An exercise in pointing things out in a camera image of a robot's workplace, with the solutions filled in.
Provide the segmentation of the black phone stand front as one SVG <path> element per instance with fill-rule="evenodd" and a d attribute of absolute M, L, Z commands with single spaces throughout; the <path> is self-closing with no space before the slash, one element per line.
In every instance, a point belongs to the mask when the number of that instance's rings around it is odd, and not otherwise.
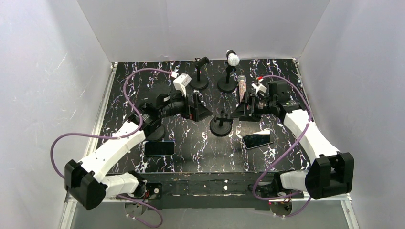
<path fill-rule="evenodd" d="M 166 133 L 165 128 L 161 125 L 146 138 L 146 141 L 149 142 L 162 141 L 165 137 L 165 133 Z"/>

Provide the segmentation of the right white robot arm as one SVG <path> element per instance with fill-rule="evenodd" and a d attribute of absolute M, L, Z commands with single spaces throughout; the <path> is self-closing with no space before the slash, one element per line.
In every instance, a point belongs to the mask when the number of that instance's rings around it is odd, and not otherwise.
<path fill-rule="evenodd" d="M 277 117 L 296 141 L 282 155 L 286 157 L 296 145 L 307 153 L 311 166 L 308 171 L 282 171 L 274 175 L 270 190 L 291 197 L 297 192 L 307 192 L 313 199 L 350 193 L 352 190 L 354 158 L 342 153 L 331 144 L 312 120 L 305 101 L 291 99 L 288 88 L 294 84 L 279 79 L 263 86 L 252 84 L 255 92 L 246 92 L 231 118 L 256 122 L 262 115 Z"/>

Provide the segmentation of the black phone stand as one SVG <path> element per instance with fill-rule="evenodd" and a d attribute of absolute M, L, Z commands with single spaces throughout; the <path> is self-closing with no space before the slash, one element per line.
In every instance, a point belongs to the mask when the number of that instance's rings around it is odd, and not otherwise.
<path fill-rule="evenodd" d="M 161 125 L 146 138 L 146 141 L 149 142 L 162 141 L 165 137 L 165 133 L 166 133 L 165 128 Z"/>
<path fill-rule="evenodd" d="M 210 131 L 213 135 L 224 137 L 229 135 L 232 130 L 233 119 L 225 111 L 221 111 L 219 116 L 215 116 L 210 121 Z"/>

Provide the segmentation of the black phone blue edge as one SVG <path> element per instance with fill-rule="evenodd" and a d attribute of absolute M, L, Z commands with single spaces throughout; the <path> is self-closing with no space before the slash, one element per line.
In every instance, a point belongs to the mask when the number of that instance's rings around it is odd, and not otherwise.
<path fill-rule="evenodd" d="M 175 142 L 146 142 L 144 146 L 144 156 L 171 156 L 175 153 Z"/>

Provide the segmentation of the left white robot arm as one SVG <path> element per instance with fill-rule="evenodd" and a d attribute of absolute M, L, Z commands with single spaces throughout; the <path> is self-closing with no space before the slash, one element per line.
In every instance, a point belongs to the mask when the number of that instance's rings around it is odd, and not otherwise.
<path fill-rule="evenodd" d="M 64 167 L 64 183 L 67 192 L 86 210 L 97 207 L 106 197 L 131 194 L 142 198 L 147 192 L 147 180 L 139 173 L 129 171 L 121 175 L 108 175 L 108 171 L 133 147 L 151 136 L 156 137 L 162 119 L 180 115 L 199 122 L 212 115 L 203 105 L 197 93 L 190 102 L 179 90 L 174 94 L 161 94 L 154 103 L 143 102 L 113 139 L 107 140 L 93 153 L 76 162 L 70 160 Z"/>

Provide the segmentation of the black phone silver edge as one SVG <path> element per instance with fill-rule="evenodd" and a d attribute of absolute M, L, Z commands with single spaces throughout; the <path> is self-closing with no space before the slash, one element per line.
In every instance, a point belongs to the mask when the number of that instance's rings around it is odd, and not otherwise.
<path fill-rule="evenodd" d="M 253 149 L 274 143 L 275 139 L 269 130 L 248 134 L 242 137 L 246 149 Z"/>

